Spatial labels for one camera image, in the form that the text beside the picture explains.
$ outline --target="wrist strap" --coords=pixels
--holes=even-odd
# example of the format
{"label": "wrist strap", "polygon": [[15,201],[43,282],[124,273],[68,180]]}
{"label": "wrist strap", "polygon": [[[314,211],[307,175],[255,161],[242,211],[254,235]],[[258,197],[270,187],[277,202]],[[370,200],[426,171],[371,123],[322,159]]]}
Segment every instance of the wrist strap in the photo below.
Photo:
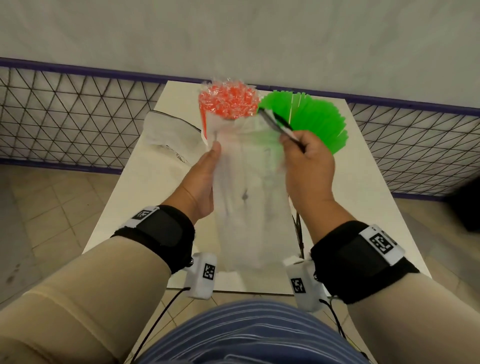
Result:
{"label": "wrist strap", "polygon": [[390,266],[359,233],[368,228],[348,221],[323,237],[311,250],[317,279],[332,295],[350,304],[371,296],[418,269],[406,258]]}

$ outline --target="white table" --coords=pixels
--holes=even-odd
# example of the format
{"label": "white table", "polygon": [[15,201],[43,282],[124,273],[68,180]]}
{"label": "white table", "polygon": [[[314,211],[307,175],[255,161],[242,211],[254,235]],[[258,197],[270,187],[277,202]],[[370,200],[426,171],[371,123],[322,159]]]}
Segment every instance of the white table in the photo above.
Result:
{"label": "white table", "polygon": [[[199,84],[169,81],[155,110],[182,118],[200,128],[197,101],[200,87]],[[407,258],[421,272],[430,275],[346,101],[324,99],[334,103],[346,118],[348,131],[347,145],[335,154],[335,199],[357,219],[382,227],[405,248]],[[148,145],[141,135],[84,252],[110,237],[121,223],[142,207],[160,204],[178,186],[187,171],[186,165],[164,149]],[[219,255],[214,215],[198,221],[195,228],[194,251]],[[306,229],[303,236],[307,237],[305,251],[309,251],[312,242],[308,239]],[[182,288],[184,277],[185,272],[173,275],[168,287]],[[262,272],[242,274],[220,269],[215,290],[292,294],[289,280],[281,265]]]}

